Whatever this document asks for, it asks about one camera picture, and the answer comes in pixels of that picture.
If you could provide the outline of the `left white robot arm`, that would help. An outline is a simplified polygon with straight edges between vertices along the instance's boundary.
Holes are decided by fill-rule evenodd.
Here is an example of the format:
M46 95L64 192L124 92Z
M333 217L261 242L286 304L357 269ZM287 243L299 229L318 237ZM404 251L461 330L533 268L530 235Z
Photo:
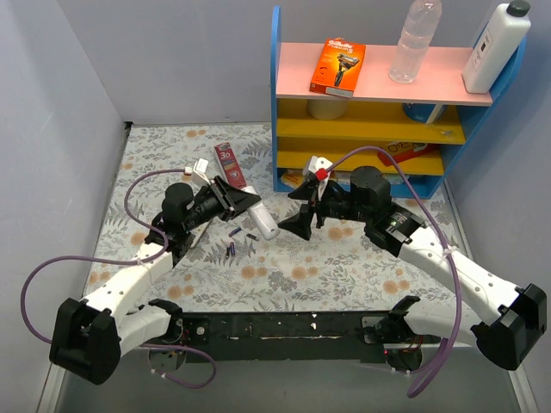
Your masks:
M235 188L219 176L197 193L186 183L170 185L132 265L93 293L80 300L67 299L59 307L50 362L100 385L133 348L156 338L166 344L177 342L183 333L177 305L154 300L135 313L131 309L185 256L195 228L213 218L234 219L260 201L250 188Z

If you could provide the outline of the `white remote control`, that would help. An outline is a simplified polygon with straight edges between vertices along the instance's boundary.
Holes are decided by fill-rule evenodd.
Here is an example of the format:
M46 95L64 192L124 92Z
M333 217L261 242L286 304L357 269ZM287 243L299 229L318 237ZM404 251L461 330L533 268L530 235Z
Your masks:
M248 208L247 213L265 240L272 240L279 235L280 228L262 200Z
M199 243L199 241L201 240L202 236L205 234L210 224L211 224L211 220L199 225L197 228L195 228L192 231L193 240L192 240L192 244L190 245L191 249L193 249Z

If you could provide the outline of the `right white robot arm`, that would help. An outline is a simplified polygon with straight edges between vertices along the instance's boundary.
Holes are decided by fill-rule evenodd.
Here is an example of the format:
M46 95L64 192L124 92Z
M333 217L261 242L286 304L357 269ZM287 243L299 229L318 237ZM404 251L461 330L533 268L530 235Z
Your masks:
M391 185L377 168L353 170L349 189L308 173L288 196L302 204L279 223L283 230L309 240L312 228L322 227L327 218L362 223L371 243L423 270L468 307L456 316L408 295L384 318L365 326L371 342L446 338L459 321L458 342L477 347L496 366L514 371L546 331L547 295L540 287L518 287L444 247L434 226L393 201Z

